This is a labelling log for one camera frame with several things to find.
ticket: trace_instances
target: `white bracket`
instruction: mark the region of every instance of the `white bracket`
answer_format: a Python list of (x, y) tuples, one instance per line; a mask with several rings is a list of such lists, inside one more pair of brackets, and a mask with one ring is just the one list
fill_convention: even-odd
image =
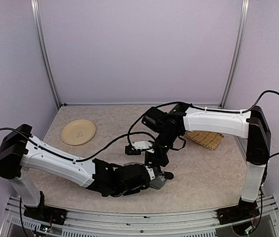
[(152, 168), (149, 168), (148, 166), (145, 166), (145, 168), (149, 173), (150, 180), (154, 180), (156, 178), (154, 170)]
[[(133, 142), (132, 145), (135, 150), (149, 149), (153, 146), (151, 142), (146, 142), (146, 141)], [(154, 149), (150, 149), (147, 150), (147, 152), (154, 153), (155, 151)]]

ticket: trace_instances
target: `metal pole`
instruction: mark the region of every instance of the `metal pole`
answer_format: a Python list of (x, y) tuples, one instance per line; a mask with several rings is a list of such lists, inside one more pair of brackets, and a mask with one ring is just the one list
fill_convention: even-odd
[(238, 63), (240, 50), (241, 50), (241, 44), (244, 35), (244, 29), (247, 21), (248, 7), (249, 7), (249, 0), (242, 0), (242, 9), (241, 9), (240, 22), (239, 22), (238, 33), (237, 33), (237, 41), (234, 50), (232, 64), (228, 74), (228, 80), (225, 87), (224, 95), (220, 103), (221, 108), (224, 108), (226, 106), (227, 99), (230, 94), (232, 83), (235, 77), (235, 71), (237, 68), (237, 63)]
[(47, 74), (47, 78), (48, 78), (48, 83), (50, 86), (50, 90), (51, 90), (55, 105), (56, 105), (57, 109), (60, 109), (61, 101), (60, 101), (57, 87), (56, 87), (56, 84), (55, 84), (55, 81), (54, 81), (54, 78), (53, 78), (53, 75), (51, 72), (50, 63), (49, 63), (46, 46), (45, 46), (45, 41), (44, 41), (44, 35), (43, 35), (43, 31), (42, 31), (39, 2), (38, 2), (38, 0), (31, 0), (31, 4), (32, 4), (34, 22), (35, 22), (35, 26), (36, 26), (36, 33), (37, 33), (37, 37), (38, 37), (39, 45), (40, 45), (40, 52), (41, 52), (42, 59), (44, 62), (44, 66), (45, 66), (45, 70), (46, 70), (46, 74)]

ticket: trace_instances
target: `black plastic housing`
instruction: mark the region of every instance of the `black plastic housing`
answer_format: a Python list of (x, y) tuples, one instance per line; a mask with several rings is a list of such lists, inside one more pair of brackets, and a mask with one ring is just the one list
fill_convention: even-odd
[(255, 165), (267, 164), (270, 158), (271, 132), (262, 109), (251, 110), (246, 160)]
[(40, 203), (38, 207), (24, 207), (24, 216), (26, 217), (62, 226), (65, 223), (67, 210), (58, 207), (46, 206), (45, 196), (42, 191), (40, 192)]
[[(32, 127), (23, 124), (16, 130), (26, 137), (31, 136)], [(20, 162), (26, 151), (27, 139), (17, 132), (11, 132), (4, 137), (0, 146), (0, 177), (14, 179), (20, 177)]]

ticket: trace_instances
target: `white arm segment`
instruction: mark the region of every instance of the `white arm segment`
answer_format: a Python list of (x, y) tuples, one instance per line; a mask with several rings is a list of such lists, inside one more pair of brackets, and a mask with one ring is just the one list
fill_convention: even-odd
[(241, 194), (243, 201), (254, 202), (257, 200), (265, 168), (265, 164), (255, 165), (247, 162), (246, 180)]
[[(49, 146), (36, 136), (33, 136), (31, 140), (36, 142), (38, 145), (65, 157), (72, 158), (74, 160), (82, 159), (81, 157), (74, 156)], [(95, 164), (92, 160), (73, 163), (72, 161), (65, 160), (42, 149), (35, 149), (35, 146), (30, 142), (27, 143), (26, 149), (28, 150), (28, 153), (23, 155), (21, 160), (22, 167), (39, 169), (73, 181), (85, 188), (94, 181), (92, 174), (95, 173)]]
[(251, 112), (229, 114), (188, 108), (186, 113), (183, 117), (186, 131), (220, 132), (248, 138), (249, 123), (246, 120), (250, 118)]
[(22, 167), (21, 177), (9, 180), (13, 188), (21, 196), (24, 205), (37, 207), (40, 203), (40, 192), (35, 187), (31, 178), (27, 175), (27, 168)]
[[(183, 117), (186, 131), (220, 132), (248, 138), (249, 122), (247, 119), (250, 118), (251, 112), (229, 114), (188, 108), (186, 113), (187, 115)], [(241, 194), (242, 200), (256, 201), (265, 167), (265, 165), (254, 165), (247, 162), (246, 179)]]

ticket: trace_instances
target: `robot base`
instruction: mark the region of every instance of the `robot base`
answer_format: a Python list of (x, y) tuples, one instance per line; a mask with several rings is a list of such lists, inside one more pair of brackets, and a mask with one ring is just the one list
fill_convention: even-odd
[(24, 216), (63, 226), (67, 216), (67, 211), (57, 207), (46, 206), (44, 202), (45, 196), (41, 191), (40, 204), (38, 207), (25, 206)]
[(225, 208), (220, 208), (217, 210), (217, 215), (219, 219), (219, 224), (224, 225), (228, 223), (233, 223), (237, 221), (248, 220), (254, 215), (259, 216), (260, 211), (258, 209), (257, 202), (246, 202), (239, 200), (237, 206), (230, 206)]

